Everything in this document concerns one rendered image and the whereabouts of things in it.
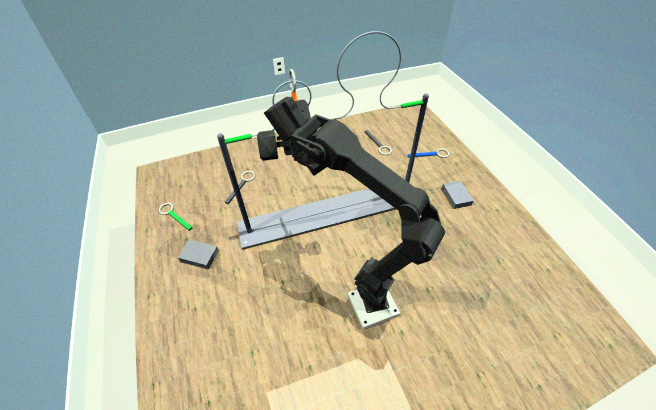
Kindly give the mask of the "white loop with green handle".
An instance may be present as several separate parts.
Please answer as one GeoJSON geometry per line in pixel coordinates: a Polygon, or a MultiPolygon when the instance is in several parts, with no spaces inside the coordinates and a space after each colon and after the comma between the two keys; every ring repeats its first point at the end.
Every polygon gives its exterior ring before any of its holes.
{"type": "Polygon", "coordinates": [[[174,219],[176,219],[181,225],[186,227],[187,230],[192,230],[192,226],[190,226],[188,223],[186,223],[184,220],[182,220],[182,218],[179,217],[177,214],[172,212],[173,209],[174,209],[174,205],[172,205],[172,203],[162,203],[161,207],[159,208],[159,213],[161,213],[161,215],[167,215],[167,214],[171,215],[171,217],[174,217],[174,219]],[[162,213],[161,208],[164,207],[167,204],[171,205],[171,211],[169,211],[167,213],[162,213]]]}

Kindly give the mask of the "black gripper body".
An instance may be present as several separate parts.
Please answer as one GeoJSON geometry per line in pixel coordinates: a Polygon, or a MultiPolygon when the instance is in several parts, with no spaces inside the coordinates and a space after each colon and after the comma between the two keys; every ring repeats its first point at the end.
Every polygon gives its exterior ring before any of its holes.
{"type": "Polygon", "coordinates": [[[258,132],[257,142],[259,146],[260,159],[263,161],[278,159],[277,147],[283,147],[285,150],[285,155],[292,154],[290,150],[291,141],[288,138],[285,138],[283,142],[276,142],[275,130],[258,132]]]}

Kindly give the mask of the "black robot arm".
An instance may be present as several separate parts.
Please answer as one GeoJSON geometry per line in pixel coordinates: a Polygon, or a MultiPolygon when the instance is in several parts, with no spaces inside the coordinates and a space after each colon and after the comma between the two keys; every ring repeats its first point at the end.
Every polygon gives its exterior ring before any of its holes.
{"type": "Polygon", "coordinates": [[[399,211],[403,243],[380,260],[371,257],[354,278],[367,313],[390,308],[386,296],[392,275],[409,263],[429,262],[445,235],[429,195],[368,153],[339,120],[311,117],[306,100],[285,97],[264,114],[282,140],[291,141],[294,159],[313,176],[326,167],[345,171],[399,211]]]}

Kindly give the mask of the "orange handle with grey metal ring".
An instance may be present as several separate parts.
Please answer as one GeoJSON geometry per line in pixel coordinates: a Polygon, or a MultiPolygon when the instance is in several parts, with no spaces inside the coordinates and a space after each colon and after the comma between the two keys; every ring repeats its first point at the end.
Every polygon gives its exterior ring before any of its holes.
{"type": "Polygon", "coordinates": [[[295,101],[297,101],[297,95],[296,95],[296,92],[295,92],[296,91],[295,73],[293,72],[292,68],[290,68],[290,70],[289,70],[289,81],[292,80],[291,79],[291,73],[292,73],[292,77],[293,77],[293,85],[292,85],[292,83],[289,83],[290,90],[292,91],[292,97],[294,98],[295,101]]]}

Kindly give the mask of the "white loop with grey handle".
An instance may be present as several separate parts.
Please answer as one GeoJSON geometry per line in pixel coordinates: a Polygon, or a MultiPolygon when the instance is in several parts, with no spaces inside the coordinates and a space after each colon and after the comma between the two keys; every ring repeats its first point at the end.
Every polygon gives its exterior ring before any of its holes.
{"type": "Polygon", "coordinates": [[[387,154],[381,153],[380,149],[383,148],[383,145],[381,145],[381,143],[377,140],[377,138],[375,138],[375,137],[372,135],[372,133],[368,132],[368,130],[365,130],[365,133],[367,133],[368,137],[370,137],[370,138],[373,140],[373,142],[375,142],[376,145],[378,145],[378,147],[380,147],[380,148],[379,148],[379,153],[380,153],[381,155],[390,155],[390,154],[391,154],[392,150],[391,150],[390,147],[386,147],[386,148],[390,149],[390,152],[389,152],[389,153],[387,153],[387,154]]]}
{"type": "MultiPolygon", "coordinates": [[[[247,181],[252,180],[253,178],[255,178],[255,173],[253,173],[253,171],[245,171],[244,173],[242,173],[242,175],[240,175],[240,178],[241,178],[242,180],[240,180],[240,183],[239,183],[239,189],[241,189],[241,187],[242,187],[247,181]],[[244,175],[245,173],[249,173],[249,172],[253,174],[253,177],[252,177],[251,179],[244,179],[244,178],[243,178],[243,175],[244,175]]],[[[226,199],[225,203],[230,203],[231,200],[232,200],[234,197],[235,197],[235,192],[233,191],[232,194],[230,194],[230,196],[226,199]]]]}

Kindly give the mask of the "blue handle with white loop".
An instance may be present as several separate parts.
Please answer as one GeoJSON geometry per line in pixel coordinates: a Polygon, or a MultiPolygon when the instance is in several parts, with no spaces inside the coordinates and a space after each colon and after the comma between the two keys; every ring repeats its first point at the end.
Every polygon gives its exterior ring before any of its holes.
{"type": "MultiPolygon", "coordinates": [[[[440,149],[440,150],[443,150],[443,149],[440,149]]],[[[416,157],[424,157],[424,156],[431,156],[431,155],[439,155],[438,151],[440,151],[440,150],[437,150],[437,151],[427,151],[426,153],[416,153],[416,157]]],[[[447,151],[447,150],[444,150],[444,151],[447,151]]],[[[443,155],[439,155],[439,156],[440,156],[440,157],[448,157],[448,156],[449,156],[449,152],[448,152],[448,151],[447,151],[447,154],[448,154],[447,156],[443,156],[443,155]]],[[[410,157],[411,157],[411,154],[408,154],[408,158],[410,158],[410,157]]]]}

